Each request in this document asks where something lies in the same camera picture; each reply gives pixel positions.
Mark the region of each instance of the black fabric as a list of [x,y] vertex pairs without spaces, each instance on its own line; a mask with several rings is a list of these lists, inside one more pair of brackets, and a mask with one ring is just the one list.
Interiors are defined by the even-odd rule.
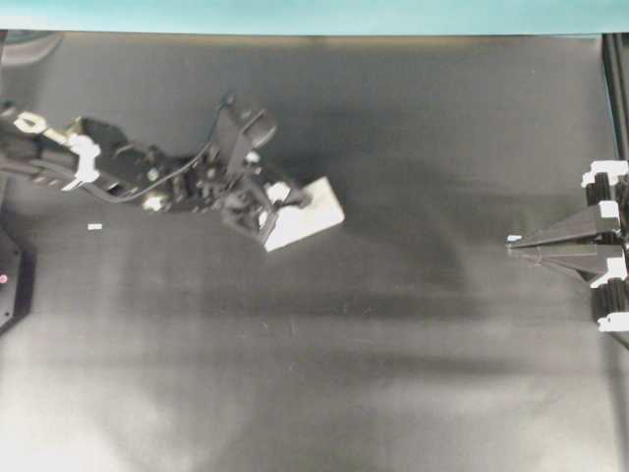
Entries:
[[263,158],[327,175],[347,213],[266,254],[213,213],[9,182],[36,268],[0,337],[14,470],[621,469],[629,353],[583,282],[503,245],[614,157],[598,38],[72,33],[5,78],[55,125],[169,152],[253,97],[279,124]]

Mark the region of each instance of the white plastic clip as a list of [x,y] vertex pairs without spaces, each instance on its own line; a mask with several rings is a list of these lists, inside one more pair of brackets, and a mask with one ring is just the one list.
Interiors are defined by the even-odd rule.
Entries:
[[611,278],[627,278],[627,263],[625,257],[607,258],[607,272],[590,283],[590,288],[599,288],[609,282]]
[[629,313],[616,312],[610,313],[604,318],[599,318],[600,332],[620,332],[629,331]]
[[96,170],[96,158],[100,155],[100,146],[85,135],[71,135],[68,147],[79,157],[75,180],[66,185],[63,191],[74,190],[84,183],[90,183],[100,176]]
[[595,160],[590,164],[590,172],[583,174],[581,187],[594,184],[597,174],[607,174],[609,185],[616,185],[618,177],[629,174],[629,163],[626,160]]

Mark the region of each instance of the robotic arm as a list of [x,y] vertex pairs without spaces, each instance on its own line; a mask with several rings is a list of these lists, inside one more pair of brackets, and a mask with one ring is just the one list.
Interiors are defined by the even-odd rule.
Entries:
[[223,222],[264,244],[283,207],[309,195],[265,166],[257,150],[275,134],[262,108],[225,98],[207,142],[191,155],[130,142],[116,126],[79,118],[65,130],[7,103],[0,110],[0,172],[62,191],[87,191],[112,204],[154,212],[216,209]]

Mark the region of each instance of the small white piece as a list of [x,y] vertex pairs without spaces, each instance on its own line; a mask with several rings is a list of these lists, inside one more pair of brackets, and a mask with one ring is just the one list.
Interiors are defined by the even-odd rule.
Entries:
[[599,202],[599,209],[601,218],[615,218],[616,221],[620,221],[618,203],[614,200],[603,200]]
[[627,263],[624,256],[618,258],[607,258],[607,272],[590,283],[591,288],[599,288],[609,282],[611,278],[627,278]]
[[275,182],[268,189],[266,189],[266,195],[272,202],[284,202],[291,193],[291,188],[284,182]]
[[621,332],[629,331],[629,313],[610,313],[604,318],[599,318],[600,332]]
[[305,208],[286,206],[278,212],[275,229],[264,247],[273,251],[340,224],[345,219],[326,177],[312,182],[304,191],[313,199]]
[[607,174],[609,185],[616,185],[618,177],[629,174],[629,163],[626,160],[595,160],[590,164],[590,172],[583,174],[581,187],[594,184],[597,174]]

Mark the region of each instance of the white block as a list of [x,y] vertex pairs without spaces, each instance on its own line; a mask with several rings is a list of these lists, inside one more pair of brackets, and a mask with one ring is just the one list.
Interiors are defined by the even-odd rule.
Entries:
[[264,244],[267,251],[312,236],[345,219],[343,208],[336,200],[327,177],[315,180],[304,191],[313,200],[305,208],[286,206],[279,211],[275,229]]

